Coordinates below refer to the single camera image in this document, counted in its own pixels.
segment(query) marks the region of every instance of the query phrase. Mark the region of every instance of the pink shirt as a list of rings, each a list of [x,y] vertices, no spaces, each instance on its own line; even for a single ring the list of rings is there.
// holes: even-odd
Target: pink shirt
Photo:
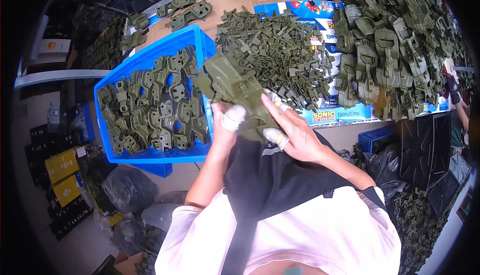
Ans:
[[[375,187],[380,199],[381,189]],[[219,275],[237,222],[220,191],[204,210],[180,206],[155,263],[157,274]],[[293,260],[329,275],[397,275],[400,239],[388,214],[352,187],[335,189],[258,222],[244,275]]]

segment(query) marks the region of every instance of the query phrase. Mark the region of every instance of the yellow tape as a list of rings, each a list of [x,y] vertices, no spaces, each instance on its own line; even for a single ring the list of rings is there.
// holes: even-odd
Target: yellow tape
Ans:
[[[285,134],[284,133],[281,133],[278,135],[278,137],[276,137],[276,140],[275,140],[275,144],[280,144],[280,142],[285,138]]]

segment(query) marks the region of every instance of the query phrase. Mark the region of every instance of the blue plastic crate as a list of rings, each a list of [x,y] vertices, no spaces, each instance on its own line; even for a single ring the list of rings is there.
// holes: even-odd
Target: blue plastic crate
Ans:
[[[363,152],[372,152],[373,142],[393,135],[393,128],[384,126],[358,134],[359,145]]]
[[[156,176],[166,178],[173,171],[172,164],[131,164]]]
[[[197,64],[200,69],[204,58],[209,58],[215,54],[215,43],[203,32],[198,25],[189,25],[168,36],[153,42],[143,48],[129,59],[118,65],[107,76],[100,80],[93,89],[94,98],[97,98],[96,91],[107,84],[115,84],[122,78],[129,78],[130,74],[138,69],[152,69],[155,65],[155,59],[163,55],[177,55],[177,51],[188,45],[195,46]],[[192,89],[191,79],[189,79],[189,88]],[[213,116],[212,109],[207,97],[203,96],[205,115],[207,118],[208,133],[213,140]],[[200,141],[195,141],[192,148],[188,150],[171,149],[169,151],[159,151],[150,146],[146,151],[131,155],[124,150],[122,154],[114,154],[110,144],[109,133],[107,132],[107,123],[102,119],[100,105],[95,101],[95,109],[102,137],[106,157],[111,163],[124,164],[167,164],[167,163],[185,163],[204,161],[211,144],[202,145]]]

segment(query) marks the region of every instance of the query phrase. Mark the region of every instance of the paper label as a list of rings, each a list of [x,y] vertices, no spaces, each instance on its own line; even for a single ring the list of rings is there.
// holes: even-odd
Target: paper label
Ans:
[[[77,156],[81,158],[82,156],[87,155],[84,147],[77,148]]]

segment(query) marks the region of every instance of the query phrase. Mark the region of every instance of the wrist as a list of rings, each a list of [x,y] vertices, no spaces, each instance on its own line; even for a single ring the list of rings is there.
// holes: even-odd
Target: wrist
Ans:
[[[230,155],[230,152],[233,148],[233,145],[230,145],[230,143],[225,143],[225,142],[212,142],[212,146],[210,147],[210,151],[212,154],[214,154],[216,157],[228,157]]]
[[[336,157],[338,157],[338,155],[333,152],[330,147],[320,143],[317,148],[317,156],[313,163],[328,167],[328,165],[335,163]]]

